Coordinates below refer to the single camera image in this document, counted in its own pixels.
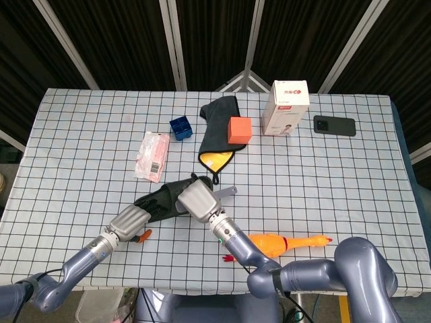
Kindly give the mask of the pink wet wipes packet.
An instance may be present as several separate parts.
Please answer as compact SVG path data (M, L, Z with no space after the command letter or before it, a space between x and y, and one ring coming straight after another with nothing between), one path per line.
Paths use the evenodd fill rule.
M170 135L146 132L135 162L135 177L158 183L166 161Z

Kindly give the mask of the blue compartment box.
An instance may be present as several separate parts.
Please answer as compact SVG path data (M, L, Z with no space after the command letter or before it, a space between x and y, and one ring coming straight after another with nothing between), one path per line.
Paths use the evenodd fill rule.
M193 134L191 125L186 116L171 120L170 126L177 141L189 138Z

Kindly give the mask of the yellow rubber chicken toy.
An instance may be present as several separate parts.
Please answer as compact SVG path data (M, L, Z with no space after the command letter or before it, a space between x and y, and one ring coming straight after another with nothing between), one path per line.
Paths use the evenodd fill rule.
M270 258L281 256L294 248L326 246L333 241L322 235L307 238L287 238L275 234L251 234L248 237L260 251Z

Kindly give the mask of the orange cube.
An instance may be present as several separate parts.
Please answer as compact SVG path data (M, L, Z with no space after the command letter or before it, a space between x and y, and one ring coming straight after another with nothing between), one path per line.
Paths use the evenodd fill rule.
M228 143L246 145L250 141L251 137L251 118L232 116L228 123Z

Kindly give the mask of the black smartphone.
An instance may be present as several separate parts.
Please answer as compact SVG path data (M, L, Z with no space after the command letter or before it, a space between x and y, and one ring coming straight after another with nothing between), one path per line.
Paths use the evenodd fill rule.
M314 116L313 122L316 133L346 137L354 137L356 135L356 124L352 118Z

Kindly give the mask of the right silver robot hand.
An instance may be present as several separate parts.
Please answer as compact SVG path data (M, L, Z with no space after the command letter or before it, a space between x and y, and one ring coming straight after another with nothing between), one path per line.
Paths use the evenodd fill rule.
M195 174L191 183L179 194L175 207L178 212L187 212L199 223L208 223L213 215L222 212L220 199Z

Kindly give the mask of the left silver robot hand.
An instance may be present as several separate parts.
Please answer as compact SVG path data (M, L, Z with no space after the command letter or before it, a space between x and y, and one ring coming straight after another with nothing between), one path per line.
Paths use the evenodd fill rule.
M150 220L156 218L156 213L150 213L139 206L131 204L123 209L110 221L106 230L113 232L120 242L131 241Z

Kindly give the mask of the white screen post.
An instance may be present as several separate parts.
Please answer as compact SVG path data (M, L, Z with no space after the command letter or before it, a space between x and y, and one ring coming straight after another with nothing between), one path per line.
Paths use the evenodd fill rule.
M186 92L187 78L176 0L159 0L159 4L176 91Z
M251 67L253 65L255 49L256 49L257 40L259 37L259 30L260 30L264 6L265 6L265 0L255 0L255 6L253 11L253 18L251 23L251 30L250 30L249 40L248 40L246 60L245 60L245 66L244 66L244 78L248 77L248 75L251 72Z
M334 62L331 70L323 81L318 90L318 94L328 94L335 82L339 79L352 57L364 41L365 37L371 31L373 25L380 17L381 13L387 6L390 0L372 0L364 12L364 15L358 22L358 25L352 32L352 35L346 42L343 50Z
M96 80L94 79L48 0L32 1L88 87L91 90L99 90L100 87L98 86Z

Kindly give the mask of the black rubber slipper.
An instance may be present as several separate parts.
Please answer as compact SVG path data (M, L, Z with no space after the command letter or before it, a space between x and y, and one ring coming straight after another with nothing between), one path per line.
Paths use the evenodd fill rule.
M151 215L148 220L149 223L186 215L188 211L178 211L175 203L183 190L197 179L200 179L210 190L213 190L211 178L192 173L190 178L165 183L157 191L138 198L133 204Z

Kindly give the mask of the grey and yellow cloth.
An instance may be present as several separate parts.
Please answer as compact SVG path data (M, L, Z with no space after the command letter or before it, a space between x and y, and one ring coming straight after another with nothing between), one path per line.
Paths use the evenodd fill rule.
M211 172L212 182L220 183L219 173L246 144L229 144L228 125L232 117L240 117L238 101L235 96L223 96L201 107L200 117L207 128L199 148L200 164Z

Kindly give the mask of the grey robot torso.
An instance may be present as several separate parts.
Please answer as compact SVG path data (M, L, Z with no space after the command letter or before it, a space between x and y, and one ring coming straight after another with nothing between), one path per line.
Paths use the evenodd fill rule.
M240 295L176 295L142 289L134 323L280 323L279 299Z

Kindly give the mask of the white metal screen foot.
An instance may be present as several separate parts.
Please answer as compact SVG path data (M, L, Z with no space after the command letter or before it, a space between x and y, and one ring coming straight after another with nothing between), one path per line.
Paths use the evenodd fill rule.
M269 93L270 89L271 86L255 72L250 71L249 74L245 74L245 72L242 71L232 79L221 84L216 91Z

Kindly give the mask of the white desk lamp box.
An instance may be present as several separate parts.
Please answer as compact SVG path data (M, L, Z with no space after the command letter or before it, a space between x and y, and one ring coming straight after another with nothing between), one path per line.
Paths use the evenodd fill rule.
M289 135L310 106L308 84L275 80L262 113L265 136Z

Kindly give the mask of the checkered white tablecloth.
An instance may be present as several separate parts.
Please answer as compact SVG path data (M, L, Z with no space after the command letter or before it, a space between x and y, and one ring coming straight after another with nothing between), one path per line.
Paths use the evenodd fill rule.
M193 134L171 140L161 183L205 175L198 160L206 130L202 106L218 92L134 92L49 89L0 220L0 285L50 271L93 240L135 199L159 184L134 175L146 132L168 133L186 116ZM312 95L298 128L285 137L261 134L267 95L238 93L253 136L220 172L223 199L246 233L287 237L316 234L324 247L290 250L279 258L332 258L338 243L370 240L398 279L399 296L431 292L431 268L413 176L387 96ZM314 116L352 118L354 137L314 131ZM246 271L224 262L226 249L188 215L150 224L142 243L124 243L79 283L96 287L149 287L184 294L243 293Z

